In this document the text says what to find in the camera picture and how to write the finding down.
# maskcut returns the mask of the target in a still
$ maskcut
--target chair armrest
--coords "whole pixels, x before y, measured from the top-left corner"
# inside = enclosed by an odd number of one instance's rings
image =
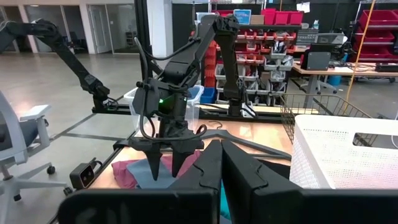
[[[32,109],[30,109],[28,112],[26,112],[24,115],[22,115],[19,118],[19,121],[28,121],[32,119],[37,119],[42,117],[48,110],[50,110],[51,106],[50,105],[39,105],[39,106],[34,106]]]

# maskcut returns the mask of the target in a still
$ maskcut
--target wooden table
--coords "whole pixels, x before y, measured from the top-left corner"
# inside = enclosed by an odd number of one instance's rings
[[[361,63],[361,65],[370,65],[376,66],[375,63]],[[353,70],[348,67],[336,67],[336,68],[329,68],[327,71],[316,71],[316,70],[305,70],[300,68],[301,65],[298,63],[293,64],[293,69],[299,72],[302,75],[353,75]],[[356,76],[359,77],[396,77],[398,73],[396,72],[376,72],[374,69],[364,69],[358,68],[357,72],[355,73]]]
[[[223,125],[222,129],[227,129],[232,135],[242,138],[248,141],[253,141],[258,144],[263,144],[265,146],[272,147],[274,149],[278,149],[289,154],[292,153],[292,143],[290,142],[289,137],[286,134],[284,127],[281,124],[267,124],[267,123],[243,123],[243,122],[234,122],[234,121],[220,121]],[[208,120],[199,120],[198,126],[201,124],[207,125],[209,129],[216,129],[219,124],[212,123]],[[209,145],[212,139],[204,140],[205,147]],[[262,152],[255,151],[248,147],[239,146],[241,149],[245,150],[247,153],[260,154]],[[117,156],[108,164],[108,166],[100,173],[94,183],[90,186],[90,188],[116,188],[117,185],[111,164],[117,161],[127,161],[131,159],[145,159],[145,155],[143,152],[136,151],[133,148],[125,147],[121,149]],[[286,160],[278,160],[278,159],[267,159],[268,161],[278,162],[285,165],[290,165],[290,161]]]
[[[376,66],[375,63],[361,63],[361,65],[370,65]],[[320,75],[349,75],[352,76],[354,71],[348,67],[335,67],[329,68],[326,71],[317,71],[317,70],[305,70],[300,68],[301,65],[298,62],[293,64],[293,70],[299,72],[302,75],[309,75],[310,79],[308,81],[307,87],[307,94],[315,95],[317,94],[317,82],[318,76]],[[365,69],[365,68],[358,68],[355,76],[358,77],[381,77],[381,78],[388,78],[388,77],[395,77],[398,76],[396,72],[376,72],[373,68],[372,69]],[[306,108],[311,108],[312,105],[312,96],[305,97],[305,106]]]

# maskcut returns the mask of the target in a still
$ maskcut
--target black robotic arm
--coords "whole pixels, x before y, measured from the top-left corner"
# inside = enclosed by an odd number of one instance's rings
[[[0,24],[0,53],[20,35],[36,36],[36,38],[57,53],[79,78],[81,88],[93,95],[95,108],[107,108],[111,105],[112,102],[108,98],[110,90],[96,77],[91,75],[77,60],[74,54],[63,43],[62,35],[59,33],[56,25],[43,19],[32,23],[4,21]]]
[[[194,134],[193,130],[188,129],[185,112],[188,89],[196,84],[200,75],[200,62],[213,40],[220,46],[224,61],[226,72],[224,95],[229,101],[229,114],[241,115],[244,85],[238,83],[238,66],[234,51],[238,29],[238,20],[232,15],[202,17],[188,44],[171,56],[162,58],[170,59],[164,71],[157,78],[149,78],[148,74],[145,74],[143,82],[137,83],[138,89],[132,105],[141,116],[139,123],[143,138],[130,138],[129,145],[146,154],[155,180],[159,173],[161,148],[171,147],[173,150],[172,175],[174,177],[177,176],[185,159],[193,154],[195,149],[203,149],[200,136],[205,133],[206,126],[200,126]],[[136,42],[143,61],[146,61],[146,57],[159,59],[149,55],[137,40]],[[159,133],[156,136],[151,120],[154,114],[160,120]],[[145,132],[144,117],[152,125],[152,136]]]

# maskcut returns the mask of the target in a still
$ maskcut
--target table leg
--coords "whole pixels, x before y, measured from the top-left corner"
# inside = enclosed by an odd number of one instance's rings
[[[308,81],[307,94],[317,94],[317,83],[318,83],[318,75],[311,75],[310,80]],[[304,107],[311,108],[312,107],[313,96],[305,96]]]

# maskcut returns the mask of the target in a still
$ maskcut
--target cardboard box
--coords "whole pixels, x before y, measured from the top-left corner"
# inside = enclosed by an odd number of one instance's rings
[[[264,24],[264,15],[251,15],[250,24],[254,25]]]

